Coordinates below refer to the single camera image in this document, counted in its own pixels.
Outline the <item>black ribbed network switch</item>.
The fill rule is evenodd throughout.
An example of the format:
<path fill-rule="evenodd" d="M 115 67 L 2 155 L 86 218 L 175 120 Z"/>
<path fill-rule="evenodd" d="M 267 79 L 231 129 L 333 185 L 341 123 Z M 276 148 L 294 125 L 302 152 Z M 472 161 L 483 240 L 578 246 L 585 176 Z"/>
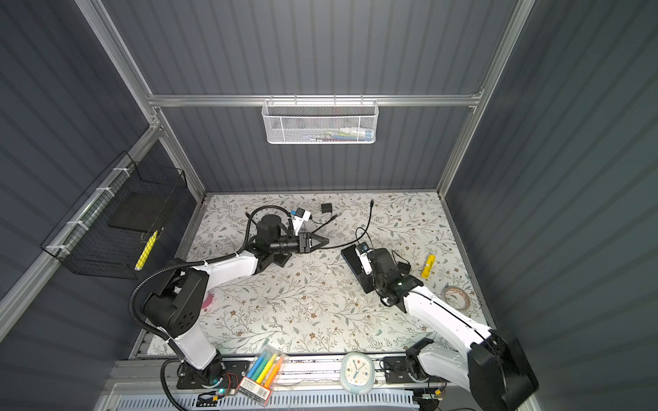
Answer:
<path fill-rule="evenodd" d="M 365 275 L 363 273 L 362 265 L 360 263 L 360 260 L 358 259 L 358 256 L 356 255 L 356 246 L 358 244 L 351 245 L 347 248 L 343 248 L 341 250 L 341 255 L 348 265 L 348 267 L 351 269 L 352 273 L 356 277 L 356 280 L 359 282 L 361 285 L 363 292 L 366 294 L 371 293 L 372 291 L 375 290 L 375 281 L 374 281 L 374 269 L 372 265 L 372 261 L 370 260 L 370 264 L 372 265 L 372 273 L 370 275 Z"/>

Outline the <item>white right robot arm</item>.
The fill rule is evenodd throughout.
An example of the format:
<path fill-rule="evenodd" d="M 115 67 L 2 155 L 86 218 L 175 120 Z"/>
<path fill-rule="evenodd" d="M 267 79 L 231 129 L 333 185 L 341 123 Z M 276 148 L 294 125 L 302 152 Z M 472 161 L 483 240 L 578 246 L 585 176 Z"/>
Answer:
<path fill-rule="evenodd" d="M 385 248 L 362 244 L 355 255 L 384 306 L 425 323 L 455 349 L 452 353 L 427 337 L 413 344 L 405 351 L 412 378 L 441 378 L 459 385 L 483 410 L 515 410 L 538 390 L 538 379 L 517 339 L 442 301 L 423 281 L 403 274 Z"/>

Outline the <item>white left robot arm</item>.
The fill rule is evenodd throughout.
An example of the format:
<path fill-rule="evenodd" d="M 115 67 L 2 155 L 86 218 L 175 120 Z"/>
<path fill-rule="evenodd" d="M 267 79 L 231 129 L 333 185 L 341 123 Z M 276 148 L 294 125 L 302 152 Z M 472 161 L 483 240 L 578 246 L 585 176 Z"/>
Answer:
<path fill-rule="evenodd" d="M 130 295 L 128 310 L 142 330 L 163 340 L 175 353 L 179 375 L 196 387 L 227 392 L 237 378 L 228 372 L 219 350 L 200 325 L 200 315 L 212 289 L 240 277 L 263 272 L 269 265 L 285 266 L 294 253 L 312 253 L 329 244 L 303 229 L 309 212 L 290 212 L 264 205 L 265 216 L 248 214 L 243 242 L 234 253 L 209 260 L 181 261 L 142 280 Z"/>

